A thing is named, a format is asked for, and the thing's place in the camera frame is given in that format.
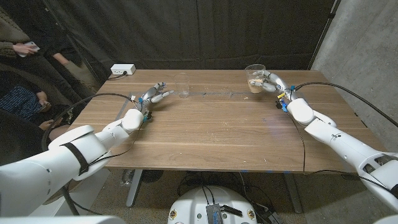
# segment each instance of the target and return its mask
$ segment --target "gray wall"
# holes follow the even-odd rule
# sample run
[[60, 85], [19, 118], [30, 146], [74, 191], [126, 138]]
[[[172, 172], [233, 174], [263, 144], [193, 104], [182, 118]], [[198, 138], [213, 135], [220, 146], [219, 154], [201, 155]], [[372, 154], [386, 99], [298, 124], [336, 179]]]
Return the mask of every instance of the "gray wall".
[[[367, 99], [398, 121], [398, 1], [342, 0], [312, 70]], [[339, 91], [388, 151], [398, 128], [368, 105]]]

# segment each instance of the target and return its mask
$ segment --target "black strap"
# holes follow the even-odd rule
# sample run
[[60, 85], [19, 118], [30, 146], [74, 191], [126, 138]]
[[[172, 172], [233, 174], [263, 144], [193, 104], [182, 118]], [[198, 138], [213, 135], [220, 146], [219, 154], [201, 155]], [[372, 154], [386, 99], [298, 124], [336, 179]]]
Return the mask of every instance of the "black strap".
[[67, 147], [73, 155], [75, 155], [77, 161], [80, 163], [80, 170], [79, 170], [79, 175], [82, 175], [83, 173], [88, 171], [88, 163], [83, 154], [79, 151], [79, 149], [76, 148], [76, 146], [70, 142], [65, 143], [61, 146]]

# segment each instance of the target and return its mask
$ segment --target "table surface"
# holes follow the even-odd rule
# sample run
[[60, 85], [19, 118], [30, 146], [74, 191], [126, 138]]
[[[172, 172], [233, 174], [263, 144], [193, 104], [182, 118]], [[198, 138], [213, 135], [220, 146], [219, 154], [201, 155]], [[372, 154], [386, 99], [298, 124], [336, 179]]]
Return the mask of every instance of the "table surface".
[[[98, 93], [140, 97], [158, 82], [175, 88], [173, 76], [190, 77], [190, 96], [170, 95], [157, 103], [151, 122], [119, 147], [108, 168], [216, 170], [243, 172], [303, 172], [304, 147], [288, 114], [275, 106], [276, 94], [251, 93], [244, 70], [137, 70], [120, 80], [107, 81]], [[327, 82], [318, 71], [272, 71], [288, 85]], [[308, 104], [330, 118], [337, 128], [371, 147], [385, 151], [380, 141], [331, 86], [301, 88]], [[122, 118], [134, 105], [117, 96], [93, 98], [72, 124], [101, 131]], [[316, 141], [297, 124], [305, 143], [305, 171], [322, 169], [353, 172], [330, 147]]]

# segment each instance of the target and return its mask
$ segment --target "person's hand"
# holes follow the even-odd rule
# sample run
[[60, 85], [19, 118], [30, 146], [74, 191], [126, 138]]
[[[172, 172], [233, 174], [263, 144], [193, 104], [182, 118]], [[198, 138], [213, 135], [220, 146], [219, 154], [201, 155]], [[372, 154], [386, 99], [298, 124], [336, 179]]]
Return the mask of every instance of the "person's hand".
[[39, 125], [39, 128], [41, 128], [43, 131], [45, 131], [52, 125], [53, 122], [54, 122], [53, 119], [44, 121], [41, 125]]
[[47, 100], [39, 100], [40, 105], [44, 106], [47, 104], [50, 104], [50, 102], [48, 102]]
[[19, 54], [26, 54], [26, 55], [35, 54], [37, 52], [37, 50], [35, 50], [36, 47], [37, 47], [36, 45], [26, 46], [22, 43], [14, 44], [12, 46], [12, 48], [14, 49], [15, 52], [17, 52]]
[[47, 112], [51, 108], [51, 103], [47, 101], [41, 101], [39, 100], [39, 103], [42, 105], [41, 109], [39, 110], [40, 112]]

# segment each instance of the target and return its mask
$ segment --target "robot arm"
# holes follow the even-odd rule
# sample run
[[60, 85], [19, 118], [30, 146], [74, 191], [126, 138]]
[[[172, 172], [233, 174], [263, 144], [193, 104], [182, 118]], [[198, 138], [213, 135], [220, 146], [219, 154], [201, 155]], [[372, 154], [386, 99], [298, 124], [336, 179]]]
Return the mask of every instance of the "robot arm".
[[48, 151], [1, 166], [0, 217], [29, 215], [70, 180], [85, 179], [104, 167], [110, 158], [100, 159], [111, 156], [111, 147], [150, 119], [149, 106], [168, 95], [160, 94], [155, 91], [151, 98], [157, 101], [146, 98], [145, 109], [129, 109], [124, 118], [99, 133], [94, 134], [89, 125], [75, 128], [52, 141]]
[[367, 178], [386, 189], [361, 179], [363, 184], [374, 193], [382, 202], [394, 211], [398, 212], [398, 154], [391, 152], [377, 151], [356, 138], [336, 128], [336, 123], [329, 117], [313, 110], [308, 103], [297, 98], [286, 83], [276, 74], [265, 75], [264, 82], [273, 83], [279, 92], [279, 98], [286, 112], [289, 112], [294, 119], [317, 141], [330, 146], [341, 158], [351, 164], [358, 175]]

